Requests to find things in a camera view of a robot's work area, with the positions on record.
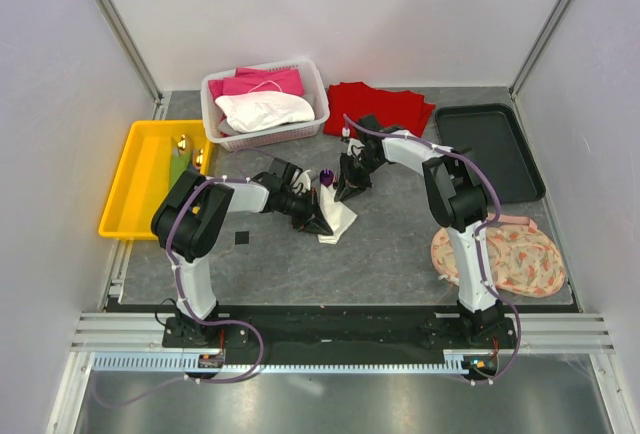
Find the gold utensil in green napkin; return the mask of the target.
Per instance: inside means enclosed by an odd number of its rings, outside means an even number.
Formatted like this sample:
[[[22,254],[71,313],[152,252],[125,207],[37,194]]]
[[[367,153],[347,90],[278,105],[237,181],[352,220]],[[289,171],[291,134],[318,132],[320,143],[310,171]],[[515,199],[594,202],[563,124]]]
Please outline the gold utensil in green napkin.
[[[178,155],[184,155],[186,152],[191,151],[191,140],[186,134],[182,134],[174,143],[174,151]]]

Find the white paper napkin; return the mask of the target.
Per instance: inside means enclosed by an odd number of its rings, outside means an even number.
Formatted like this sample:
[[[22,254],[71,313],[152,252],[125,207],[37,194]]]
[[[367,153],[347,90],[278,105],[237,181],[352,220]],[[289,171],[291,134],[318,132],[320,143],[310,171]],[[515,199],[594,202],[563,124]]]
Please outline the white paper napkin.
[[[357,215],[344,203],[334,200],[335,189],[321,186],[319,203],[321,212],[329,224],[331,235],[318,235],[318,241],[322,244],[335,245],[342,235],[353,225]]]

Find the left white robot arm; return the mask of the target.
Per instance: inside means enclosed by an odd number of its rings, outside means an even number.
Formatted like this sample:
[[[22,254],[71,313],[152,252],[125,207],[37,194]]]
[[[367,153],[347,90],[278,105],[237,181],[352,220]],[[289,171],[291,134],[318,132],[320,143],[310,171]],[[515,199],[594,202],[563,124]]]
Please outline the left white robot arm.
[[[229,179],[184,171],[151,222],[152,233],[171,263],[178,293],[177,307],[189,317],[185,336],[208,347],[219,336],[219,323],[209,315],[217,307],[208,256],[229,213],[280,213],[298,231],[331,235],[312,180],[298,166],[274,158],[253,177]]]

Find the pink cloth in basket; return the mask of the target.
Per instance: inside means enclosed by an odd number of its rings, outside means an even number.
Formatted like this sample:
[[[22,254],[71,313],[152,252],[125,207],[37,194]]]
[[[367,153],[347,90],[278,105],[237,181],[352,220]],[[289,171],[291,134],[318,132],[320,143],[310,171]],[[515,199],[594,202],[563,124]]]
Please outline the pink cloth in basket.
[[[206,82],[213,99],[220,96],[236,96],[254,92],[274,91],[302,97],[304,84],[297,68],[262,70],[237,68],[233,76]]]

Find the small black square marker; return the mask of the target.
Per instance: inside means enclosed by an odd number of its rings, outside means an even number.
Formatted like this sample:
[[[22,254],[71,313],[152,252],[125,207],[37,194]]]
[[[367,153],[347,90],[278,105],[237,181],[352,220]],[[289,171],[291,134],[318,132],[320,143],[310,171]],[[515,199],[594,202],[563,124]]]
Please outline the small black square marker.
[[[248,231],[237,231],[235,233],[235,244],[246,245],[250,241],[250,233]]]

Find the black plastic tray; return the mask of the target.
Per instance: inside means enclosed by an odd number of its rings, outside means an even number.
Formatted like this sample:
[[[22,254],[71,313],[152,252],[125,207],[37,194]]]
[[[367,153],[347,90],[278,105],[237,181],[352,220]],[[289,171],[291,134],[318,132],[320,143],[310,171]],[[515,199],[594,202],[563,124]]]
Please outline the black plastic tray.
[[[503,204],[543,199],[546,187],[514,111],[504,104],[443,107],[435,112],[441,142],[472,159]]]

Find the white plastic basket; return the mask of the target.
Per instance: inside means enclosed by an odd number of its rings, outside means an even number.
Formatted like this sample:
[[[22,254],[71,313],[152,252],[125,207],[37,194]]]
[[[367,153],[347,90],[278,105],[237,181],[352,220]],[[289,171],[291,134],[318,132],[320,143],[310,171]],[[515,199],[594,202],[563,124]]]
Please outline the white plastic basket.
[[[236,69],[211,74],[205,77],[201,83],[201,107],[203,124],[207,138],[221,145],[228,151],[236,151],[240,148],[260,147],[289,140],[311,137],[323,128],[330,115],[329,103],[321,75],[315,63],[309,59],[278,61],[251,66],[248,68],[262,70],[276,70],[279,68],[297,68],[301,75],[305,94],[302,96],[313,107],[315,119],[309,122],[285,124],[271,129],[253,133],[235,133],[224,122],[222,111],[216,106],[215,99],[209,92],[206,82],[212,79],[222,79],[233,76]]]

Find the yellow plastic tray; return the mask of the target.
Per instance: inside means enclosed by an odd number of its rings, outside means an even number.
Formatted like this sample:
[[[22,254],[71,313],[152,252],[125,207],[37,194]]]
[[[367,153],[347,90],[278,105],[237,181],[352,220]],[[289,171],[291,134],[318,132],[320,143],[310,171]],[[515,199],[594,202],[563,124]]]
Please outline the yellow plastic tray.
[[[98,226],[104,238],[155,241],[154,213],[169,191],[174,145],[187,136],[202,150],[201,172],[209,169],[213,144],[201,120],[152,120],[132,124]]]

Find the red folded cloth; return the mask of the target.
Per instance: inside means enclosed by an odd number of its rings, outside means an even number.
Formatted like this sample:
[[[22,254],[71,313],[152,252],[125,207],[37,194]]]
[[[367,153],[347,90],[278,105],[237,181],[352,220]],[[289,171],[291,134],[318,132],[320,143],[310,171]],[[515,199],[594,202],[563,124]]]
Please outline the red folded cloth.
[[[374,115],[382,127],[399,125],[421,137],[436,108],[422,94],[373,88],[363,82],[331,85],[327,96],[330,115],[323,133],[334,137],[342,136],[344,115],[354,122]]]

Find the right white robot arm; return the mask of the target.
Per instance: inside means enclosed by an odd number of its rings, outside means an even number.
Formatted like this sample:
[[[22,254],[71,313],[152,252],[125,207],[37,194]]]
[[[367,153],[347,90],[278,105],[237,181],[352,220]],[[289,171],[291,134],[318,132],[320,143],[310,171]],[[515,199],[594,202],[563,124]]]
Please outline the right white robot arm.
[[[458,335],[467,346],[483,346],[504,314],[490,273],[486,228],[488,202],[498,199],[478,166],[450,147],[383,127],[373,115],[344,118],[335,201],[346,201],[372,187],[372,174],[384,164],[400,164],[423,177],[429,210],[453,249],[458,274]]]

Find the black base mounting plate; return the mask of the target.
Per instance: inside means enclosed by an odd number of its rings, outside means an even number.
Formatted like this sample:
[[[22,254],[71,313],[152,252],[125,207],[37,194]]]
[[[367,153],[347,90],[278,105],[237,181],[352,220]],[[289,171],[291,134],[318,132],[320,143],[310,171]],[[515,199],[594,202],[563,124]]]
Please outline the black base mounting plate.
[[[219,306],[205,326],[175,313],[165,348],[220,348],[228,362],[360,365],[440,362],[447,350],[505,353],[517,329],[504,308],[467,316],[452,306]]]

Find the white cloth in basket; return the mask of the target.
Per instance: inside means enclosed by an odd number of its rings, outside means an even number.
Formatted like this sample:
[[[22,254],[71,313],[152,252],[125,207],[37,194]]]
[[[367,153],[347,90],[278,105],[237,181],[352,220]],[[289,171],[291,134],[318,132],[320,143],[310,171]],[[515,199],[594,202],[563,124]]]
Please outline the white cloth in basket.
[[[224,114],[228,128],[240,134],[315,119],[307,100],[278,91],[223,95],[215,99],[215,104]]]

